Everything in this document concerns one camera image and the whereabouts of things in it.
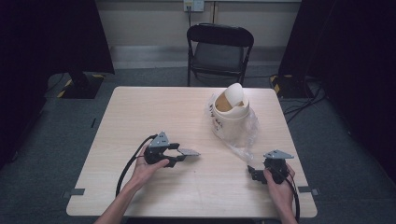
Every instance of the electrical outlet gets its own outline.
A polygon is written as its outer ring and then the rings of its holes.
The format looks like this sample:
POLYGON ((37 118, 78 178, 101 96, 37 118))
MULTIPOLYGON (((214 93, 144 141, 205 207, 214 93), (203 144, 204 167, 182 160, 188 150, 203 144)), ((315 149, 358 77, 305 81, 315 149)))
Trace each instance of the electrical outlet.
POLYGON ((184 11, 189 11, 188 7, 190 7, 190 11, 194 11, 194 0, 183 0, 184 3, 184 11))
POLYGON ((204 11, 204 0, 194 0, 194 11, 204 11))

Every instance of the forearm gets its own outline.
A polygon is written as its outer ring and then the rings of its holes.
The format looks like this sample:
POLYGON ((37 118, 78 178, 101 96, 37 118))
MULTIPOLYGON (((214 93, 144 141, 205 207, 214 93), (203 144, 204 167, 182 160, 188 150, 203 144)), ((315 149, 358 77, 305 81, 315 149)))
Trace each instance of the forearm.
POLYGON ((291 209, 278 210, 279 218, 282 224, 296 224, 297 220, 291 209))
POLYGON ((134 182, 128 182, 107 210, 96 220, 95 224, 120 223, 132 198, 139 190, 134 182))

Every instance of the black curtain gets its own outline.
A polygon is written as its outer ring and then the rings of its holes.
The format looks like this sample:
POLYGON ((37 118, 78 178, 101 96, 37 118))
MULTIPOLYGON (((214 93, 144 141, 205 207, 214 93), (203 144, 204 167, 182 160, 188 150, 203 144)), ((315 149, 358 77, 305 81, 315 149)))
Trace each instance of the black curtain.
POLYGON ((279 73, 321 78, 352 137, 396 182, 395 1, 303 0, 279 73))
POLYGON ((50 76, 114 74, 94 0, 0 0, 0 168, 44 104, 50 76))

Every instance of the black chair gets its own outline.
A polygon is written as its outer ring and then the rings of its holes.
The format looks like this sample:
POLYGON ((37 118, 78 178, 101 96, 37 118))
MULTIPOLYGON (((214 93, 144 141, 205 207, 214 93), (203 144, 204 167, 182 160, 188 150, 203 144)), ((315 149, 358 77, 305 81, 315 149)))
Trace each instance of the black chair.
POLYGON ((191 71, 197 73, 236 77, 244 83, 248 57, 254 37, 246 29, 213 23, 193 25, 187 32, 189 42, 188 81, 191 71))

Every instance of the wall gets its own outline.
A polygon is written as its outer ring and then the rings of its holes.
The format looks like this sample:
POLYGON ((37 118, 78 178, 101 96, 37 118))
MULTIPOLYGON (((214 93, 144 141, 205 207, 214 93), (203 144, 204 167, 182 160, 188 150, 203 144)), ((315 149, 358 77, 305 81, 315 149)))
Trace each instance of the wall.
MULTIPOLYGON (((97 1, 109 46, 185 46, 188 13, 182 1, 97 1)), ((205 1, 191 24, 237 25, 255 36, 256 47, 286 47, 299 1, 205 1)))

